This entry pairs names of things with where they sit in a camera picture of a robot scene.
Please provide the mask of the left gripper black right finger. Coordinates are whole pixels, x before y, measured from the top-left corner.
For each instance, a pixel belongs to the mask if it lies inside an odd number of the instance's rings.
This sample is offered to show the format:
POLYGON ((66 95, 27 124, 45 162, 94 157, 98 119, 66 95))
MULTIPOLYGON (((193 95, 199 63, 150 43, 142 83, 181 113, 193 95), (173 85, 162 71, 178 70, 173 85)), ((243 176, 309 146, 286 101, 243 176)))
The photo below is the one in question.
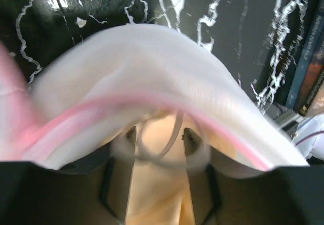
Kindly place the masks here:
POLYGON ((211 150, 188 175, 196 224, 323 224, 323 166, 262 172, 211 150))

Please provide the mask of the beige bra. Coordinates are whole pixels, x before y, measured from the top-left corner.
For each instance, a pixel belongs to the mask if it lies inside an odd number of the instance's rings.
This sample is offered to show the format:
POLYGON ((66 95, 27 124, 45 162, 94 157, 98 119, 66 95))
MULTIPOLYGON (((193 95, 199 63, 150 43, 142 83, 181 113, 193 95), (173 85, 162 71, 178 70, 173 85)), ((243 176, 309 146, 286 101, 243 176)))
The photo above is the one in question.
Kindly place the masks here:
MULTIPOLYGON (((197 126, 182 113, 158 115, 137 125, 136 149, 146 147, 166 160, 185 160, 183 133, 197 126)), ((168 169, 136 159, 126 211, 126 224, 195 224, 186 170, 168 169)))

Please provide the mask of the white pink-trimmed mesh laundry bag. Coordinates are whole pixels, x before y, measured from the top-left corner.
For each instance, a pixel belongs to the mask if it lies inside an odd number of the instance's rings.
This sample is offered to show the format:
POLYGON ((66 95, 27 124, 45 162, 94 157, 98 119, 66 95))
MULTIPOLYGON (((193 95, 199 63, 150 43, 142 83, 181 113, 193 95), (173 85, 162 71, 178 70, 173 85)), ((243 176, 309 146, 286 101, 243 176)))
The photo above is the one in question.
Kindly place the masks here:
POLYGON ((59 169, 111 141, 122 160, 197 171, 213 148, 255 171, 307 166, 224 64, 165 26, 102 30, 68 50, 28 90, 1 47, 1 160, 59 169))

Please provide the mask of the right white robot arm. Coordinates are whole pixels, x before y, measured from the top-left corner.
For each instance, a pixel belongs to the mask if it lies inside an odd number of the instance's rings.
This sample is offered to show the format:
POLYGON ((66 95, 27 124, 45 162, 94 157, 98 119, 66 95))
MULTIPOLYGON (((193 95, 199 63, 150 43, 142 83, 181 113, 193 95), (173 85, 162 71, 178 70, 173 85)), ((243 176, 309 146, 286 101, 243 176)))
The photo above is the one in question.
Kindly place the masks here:
POLYGON ((323 164, 323 114, 302 117, 277 103, 271 106, 268 114, 309 164, 323 164))

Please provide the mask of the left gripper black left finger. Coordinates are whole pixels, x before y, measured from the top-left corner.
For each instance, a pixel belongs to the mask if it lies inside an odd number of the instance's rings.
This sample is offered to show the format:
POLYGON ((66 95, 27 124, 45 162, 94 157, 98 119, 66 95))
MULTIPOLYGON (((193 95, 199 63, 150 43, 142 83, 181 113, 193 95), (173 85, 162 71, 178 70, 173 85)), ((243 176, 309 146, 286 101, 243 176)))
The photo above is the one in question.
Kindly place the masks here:
POLYGON ((1 224, 124 224, 133 165, 115 146, 59 170, 1 162, 1 224))

